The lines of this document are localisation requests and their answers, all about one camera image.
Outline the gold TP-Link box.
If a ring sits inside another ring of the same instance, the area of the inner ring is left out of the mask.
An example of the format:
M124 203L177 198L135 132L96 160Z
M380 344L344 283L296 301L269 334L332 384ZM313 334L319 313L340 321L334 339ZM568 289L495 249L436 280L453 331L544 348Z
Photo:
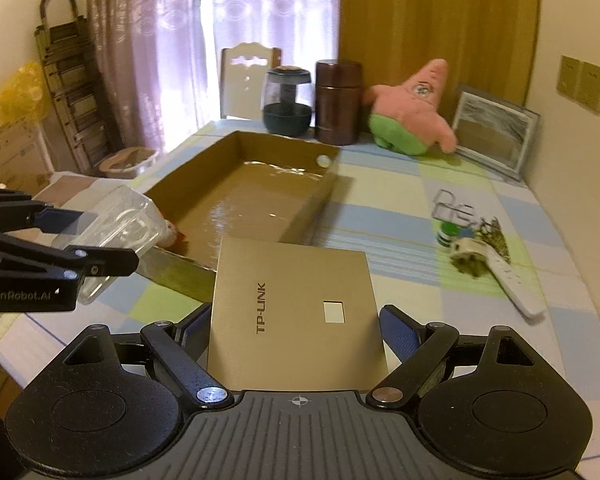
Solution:
M364 252L224 237L208 372L234 391L367 391L388 373Z

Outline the white power plug adapter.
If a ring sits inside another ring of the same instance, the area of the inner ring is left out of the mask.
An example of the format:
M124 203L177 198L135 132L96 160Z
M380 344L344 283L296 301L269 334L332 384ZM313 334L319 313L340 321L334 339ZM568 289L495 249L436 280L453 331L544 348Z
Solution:
M450 258L454 266L474 278L480 278L490 271L488 255L488 245L478 238L461 237L450 246Z

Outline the white remote control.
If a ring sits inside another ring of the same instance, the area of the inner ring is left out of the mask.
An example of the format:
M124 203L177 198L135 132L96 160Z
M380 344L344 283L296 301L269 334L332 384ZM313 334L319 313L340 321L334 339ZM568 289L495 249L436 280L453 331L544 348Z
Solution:
M546 310L544 302L528 289L512 266L490 246L486 248L486 267L525 318L535 320L544 315Z

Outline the green white tape roll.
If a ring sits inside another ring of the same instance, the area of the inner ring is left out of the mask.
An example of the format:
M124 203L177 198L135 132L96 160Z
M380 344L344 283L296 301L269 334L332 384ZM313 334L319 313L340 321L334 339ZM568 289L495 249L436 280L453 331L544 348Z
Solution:
M450 247L459 235L459 226L452 222L441 222L437 232L437 241L443 247Z

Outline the clear plastic container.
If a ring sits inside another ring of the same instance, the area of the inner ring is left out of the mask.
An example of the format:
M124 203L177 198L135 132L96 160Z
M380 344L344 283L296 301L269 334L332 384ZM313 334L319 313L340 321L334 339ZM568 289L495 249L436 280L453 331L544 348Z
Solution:
M166 220L152 200L126 185L119 185L58 234L52 246L126 248L133 249L140 258L166 234Z

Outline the brown cardboard carton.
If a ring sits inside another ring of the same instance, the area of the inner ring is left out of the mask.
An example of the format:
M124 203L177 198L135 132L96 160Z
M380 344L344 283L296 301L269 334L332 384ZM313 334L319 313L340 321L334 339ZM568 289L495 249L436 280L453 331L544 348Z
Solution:
M40 129L24 118L0 127L0 185L36 195L54 167Z

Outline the leopard print hair claw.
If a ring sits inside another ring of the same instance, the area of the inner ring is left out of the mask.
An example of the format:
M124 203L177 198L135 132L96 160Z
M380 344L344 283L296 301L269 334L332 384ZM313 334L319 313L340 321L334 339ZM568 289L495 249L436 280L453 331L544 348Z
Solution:
M482 218L478 226L477 236L479 240L494 249L506 263L510 263L508 245L498 218L493 217L491 221Z

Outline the pink plastic basin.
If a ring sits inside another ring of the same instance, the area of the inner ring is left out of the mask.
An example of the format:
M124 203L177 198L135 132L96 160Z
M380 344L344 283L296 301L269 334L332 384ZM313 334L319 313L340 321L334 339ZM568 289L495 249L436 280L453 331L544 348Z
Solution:
M124 148L105 158L98 170L107 178L131 180L152 166L158 155L153 148Z

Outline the large open cardboard box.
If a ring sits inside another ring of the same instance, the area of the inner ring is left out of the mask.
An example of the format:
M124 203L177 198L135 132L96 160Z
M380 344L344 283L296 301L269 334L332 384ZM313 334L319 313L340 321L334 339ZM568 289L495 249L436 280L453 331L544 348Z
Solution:
M155 177L145 194L176 240L140 258L143 278L211 300L223 237L309 243L338 177L336 146L236 130Z

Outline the white wooden chair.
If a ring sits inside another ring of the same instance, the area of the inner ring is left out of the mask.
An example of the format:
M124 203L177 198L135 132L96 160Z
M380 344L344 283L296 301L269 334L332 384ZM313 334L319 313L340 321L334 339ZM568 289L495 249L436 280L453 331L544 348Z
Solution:
M282 50L257 42L224 48L220 61L220 114L223 119L258 120L265 76L282 64Z

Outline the glass jar dark green base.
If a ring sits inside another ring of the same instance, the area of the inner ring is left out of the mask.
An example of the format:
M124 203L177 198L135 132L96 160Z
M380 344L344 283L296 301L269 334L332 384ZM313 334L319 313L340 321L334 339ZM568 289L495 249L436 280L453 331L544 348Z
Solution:
M262 92L262 120L269 133L298 138L313 117L311 73L296 66L278 66L266 72Z

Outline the mustard yellow curtain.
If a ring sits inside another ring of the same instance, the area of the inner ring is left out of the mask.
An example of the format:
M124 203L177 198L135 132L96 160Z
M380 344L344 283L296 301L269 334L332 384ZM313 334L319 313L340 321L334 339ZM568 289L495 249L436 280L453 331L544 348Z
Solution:
M526 102L539 15L540 0L340 0L338 55L362 65L365 87L443 58L439 112L451 120L463 86Z

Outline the gold wall socket left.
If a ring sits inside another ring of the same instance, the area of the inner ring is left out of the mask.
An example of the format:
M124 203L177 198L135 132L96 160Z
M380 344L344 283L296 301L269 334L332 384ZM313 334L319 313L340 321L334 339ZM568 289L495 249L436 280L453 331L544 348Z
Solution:
M582 62L577 58L563 55L560 58L556 90L562 96L574 100L578 91L578 83Z

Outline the gold wall socket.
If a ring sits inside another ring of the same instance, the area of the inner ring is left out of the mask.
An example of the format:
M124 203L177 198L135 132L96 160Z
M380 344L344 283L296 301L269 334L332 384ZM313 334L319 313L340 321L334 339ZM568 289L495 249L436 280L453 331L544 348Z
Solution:
M582 63L576 100L590 112L600 114L600 66Z
M556 90L562 96L574 100L578 91L578 83L582 62L577 58L563 55L560 58Z

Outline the gold wall socket right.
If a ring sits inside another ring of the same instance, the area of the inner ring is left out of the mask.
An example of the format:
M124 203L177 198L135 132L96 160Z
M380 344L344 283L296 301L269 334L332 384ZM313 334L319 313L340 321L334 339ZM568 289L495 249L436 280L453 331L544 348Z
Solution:
M600 66L582 63L576 100L590 112L600 114Z

